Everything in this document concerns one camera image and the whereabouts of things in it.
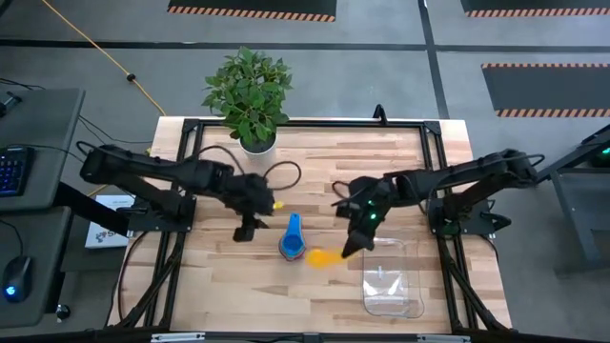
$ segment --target clear plastic container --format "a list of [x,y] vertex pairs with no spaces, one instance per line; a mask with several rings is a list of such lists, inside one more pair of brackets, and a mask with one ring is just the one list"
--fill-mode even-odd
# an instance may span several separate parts
[[375,238],[362,258],[364,308],[372,315],[419,318],[425,311],[419,270],[410,271],[406,246],[394,238]]

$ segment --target wooden table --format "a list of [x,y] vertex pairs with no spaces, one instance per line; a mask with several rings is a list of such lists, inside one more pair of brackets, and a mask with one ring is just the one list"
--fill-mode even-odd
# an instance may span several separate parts
[[[159,120],[152,155],[174,160],[184,118]],[[464,121],[440,121],[449,165],[472,159]],[[235,153],[246,171],[255,170],[225,128],[207,127],[203,145],[223,145]],[[222,151],[203,157],[231,162]],[[417,319],[374,316],[362,303],[362,260],[357,257],[324,270],[304,261],[287,262],[277,244],[291,212],[302,215],[308,248],[342,248],[347,220],[335,217],[330,205],[337,200],[331,183],[361,175],[423,168],[419,134],[394,128],[281,128],[276,160],[293,160],[303,169],[300,183],[275,199],[286,206],[271,227],[258,230],[254,241],[235,243],[239,217],[213,199],[199,197],[193,231],[188,234],[173,311],[174,331],[319,332],[319,333],[449,333],[451,331],[443,289],[437,241],[429,234],[426,219],[416,206],[393,209],[377,230],[378,237],[401,239],[407,255],[394,259],[418,274],[425,304]],[[294,167],[270,176],[272,186],[294,180]],[[168,188],[165,182],[152,181]],[[151,233],[137,247],[126,270],[123,301],[130,309],[151,282],[159,234]],[[463,237],[471,284],[504,325],[510,317],[504,299],[498,263],[488,243],[477,236]],[[165,299],[164,290],[160,299]],[[462,322],[466,322],[463,297],[457,291]],[[113,311],[111,321],[116,321]]]

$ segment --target blue object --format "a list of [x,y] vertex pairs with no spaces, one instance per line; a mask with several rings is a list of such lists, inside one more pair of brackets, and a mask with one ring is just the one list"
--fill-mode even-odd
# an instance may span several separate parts
[[289,261],[298,259],[305,252],[305,239],[301,230],[301,215],[290,214],[288,230],[279,240],[279,252]]
[[26,188],[33,148],[0,150],[0,196],[22,195]]
[[28,298],[31,291],[32,264],[31,257],[24,255],[13,258],[7,264],[2,274],[1,286],[7,301],[19,303]]

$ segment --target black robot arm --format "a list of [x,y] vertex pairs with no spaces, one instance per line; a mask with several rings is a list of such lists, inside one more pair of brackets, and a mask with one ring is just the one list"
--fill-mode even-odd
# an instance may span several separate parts
[[442,220],[453,221],[467,216],[475,204],[500,190],[535,185],[536,170],[529,158],[521,151],[505,150],[438,171],[397,171],[378,179],[363,176],[353,180],[350,196],[335,203],[336,216],[350,219],[343,257],[362,248],[373,249],[376,228],[391,208],[430,200],[434,191],[478,181],[462,193],[443,197],[442,206],[426,206],[425,211],[441,211],[436,214]]
[[148,202],[155,215],[180,219],[194,211],[194,200],[173,190],[160,190],[142,177],[174,182],[185,191],[221,201],[243,215],[242,227],[235,231],[237,241],[252,240],[254,229],[264,227],[255,214],[271,215],[274,193],[267,180],[257,174],[234,175],[230,165],[199,160],[198,156],[180,162],[133,153],[116,146],[92,148],[81,169],[81,177],[93,184],[115,185]]

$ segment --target yellow object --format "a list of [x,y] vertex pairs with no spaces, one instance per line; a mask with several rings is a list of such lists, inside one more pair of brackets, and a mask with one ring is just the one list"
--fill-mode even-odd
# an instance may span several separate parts
[[325,268],[334,264],[343,263],[344,259],[341,257],[339,251],[323,251],[321,249],[312,249],[307,252],[305,256],[307,264],[314,268]]

